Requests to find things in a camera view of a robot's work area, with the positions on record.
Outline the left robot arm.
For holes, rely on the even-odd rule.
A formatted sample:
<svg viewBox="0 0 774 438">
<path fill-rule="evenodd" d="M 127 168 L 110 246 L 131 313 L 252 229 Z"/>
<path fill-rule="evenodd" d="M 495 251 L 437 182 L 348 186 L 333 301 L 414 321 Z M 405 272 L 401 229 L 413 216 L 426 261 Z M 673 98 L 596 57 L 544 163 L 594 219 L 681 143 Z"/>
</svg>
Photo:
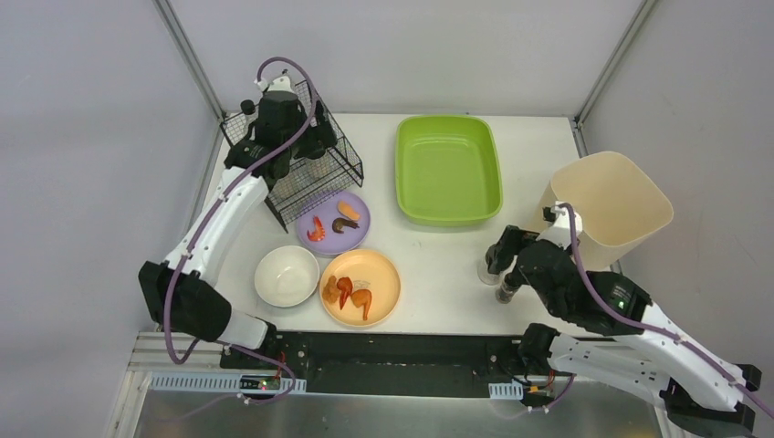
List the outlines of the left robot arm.
<svg viewBox="0 0 774 438">
<path fill-rule="evenodd" d="M 221 266 L 255 205 L 265 201 L 297 158 L 318 159 L 337 144 L 326 108 L 316 91 L 304 107 L 293 91 L 267 90 L 247 135 L 225 159 L 215 194 L 183 237 L 160 263 L 145 262 L 138 274 L 152 320 L 163 329 L 175 363 L 172 334 L 195 342 L 221 342 L 258 349 L 274 325 L 233 308 L 214 284 Z"/>
</svg>

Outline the black-lid glass jar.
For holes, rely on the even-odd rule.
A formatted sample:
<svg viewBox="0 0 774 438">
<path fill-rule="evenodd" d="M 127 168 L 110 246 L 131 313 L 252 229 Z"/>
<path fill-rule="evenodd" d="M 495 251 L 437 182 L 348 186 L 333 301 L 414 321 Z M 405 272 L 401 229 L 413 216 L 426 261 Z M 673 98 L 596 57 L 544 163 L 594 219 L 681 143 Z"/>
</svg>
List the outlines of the black-lid glass jar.
<svg viewBox="0 0 774 438">
<path fill-rule="evenodd" d="M 488 272 L 488 264 L 482 259 L 477 264 L 476 273 L 482 283 L 488 286 L 496 286 L 500 283 L 500 274 L 491 274 Z"/>
<path fill-rule="evenodd" d="M 305 177 L 311 181 L 316 182 L 322 178 L 325 178 L 334 168 L 334 161 L 328 153 L 318 159 L 307 159 L 303 166 Z"/>
</svg>

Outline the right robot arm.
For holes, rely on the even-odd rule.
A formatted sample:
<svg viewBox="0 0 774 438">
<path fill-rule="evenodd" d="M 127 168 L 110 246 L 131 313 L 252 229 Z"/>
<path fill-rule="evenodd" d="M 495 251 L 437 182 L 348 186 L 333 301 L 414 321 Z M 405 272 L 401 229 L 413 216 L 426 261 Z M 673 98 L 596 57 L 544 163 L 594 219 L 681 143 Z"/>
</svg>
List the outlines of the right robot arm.
<svg viewBox="0 0 774 438">
<path fill-rule="evenodd" d="M 580 231 L 578 223 L 562 221 L 540 233 L 510 225 L 487 249 L 480 278 L 496 287 L 501 303 L 532 288 L 552 317 L 621 343 L 635 356 L 606 352 L 532 323 L 518 344 L 523 366 L 606 383 L 651 403 L 697 436 L 751 436 L 760 371 L 722 360 L 699 345 L 627 277 L 588 270 Z"/>
</svg>

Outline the black-lid glass jar front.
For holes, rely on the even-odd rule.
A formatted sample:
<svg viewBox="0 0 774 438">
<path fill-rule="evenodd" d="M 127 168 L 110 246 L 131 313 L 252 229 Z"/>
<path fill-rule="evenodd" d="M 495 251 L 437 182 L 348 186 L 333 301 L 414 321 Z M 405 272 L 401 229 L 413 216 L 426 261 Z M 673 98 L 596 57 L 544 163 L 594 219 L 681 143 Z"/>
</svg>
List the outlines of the black-lid glass jar front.
<svg viewBox="0 0 774 438">
<path fill-rule="evenodd" d="M 305 177 L 311 181 L 316 182 L 322 178 L 325 178 L 334 168 L 334 161 L 328 153 L 318 159 L 307 159 L 303 166 Z"/>
</svg>

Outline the dark sauce bottle red label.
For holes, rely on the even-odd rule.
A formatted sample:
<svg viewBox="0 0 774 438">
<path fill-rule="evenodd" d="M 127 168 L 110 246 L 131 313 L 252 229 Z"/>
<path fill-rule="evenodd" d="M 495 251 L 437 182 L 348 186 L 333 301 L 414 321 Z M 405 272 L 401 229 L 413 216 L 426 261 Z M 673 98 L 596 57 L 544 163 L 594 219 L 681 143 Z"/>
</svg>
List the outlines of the dark sauce bottle red label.
<svg viewBox="0 0 774 438">
<path fill-rule="evenodd" d="M 246 123 L 249 124 L 255 119 L 257 108 L 256 103 L 251 99 L 245 99 L 240 102 L 241 114 L 245 118 Z"/>
</svg>

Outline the black pepper grinder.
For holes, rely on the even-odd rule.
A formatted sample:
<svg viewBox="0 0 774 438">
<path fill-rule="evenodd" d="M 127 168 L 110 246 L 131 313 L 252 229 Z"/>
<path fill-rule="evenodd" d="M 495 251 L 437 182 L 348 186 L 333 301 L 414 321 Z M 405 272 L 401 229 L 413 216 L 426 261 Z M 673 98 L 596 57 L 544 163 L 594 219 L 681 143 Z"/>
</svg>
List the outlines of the black pepper grinder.
<svg viewBox="0 0 774 438">
<path fill-rule="evenodd" d="M 509 303 L 522 286 L 523 282 L 520 276 L 513 273 L 506 274 L 496 290 L 496 300 L 501 304 Z"/>
</svg>

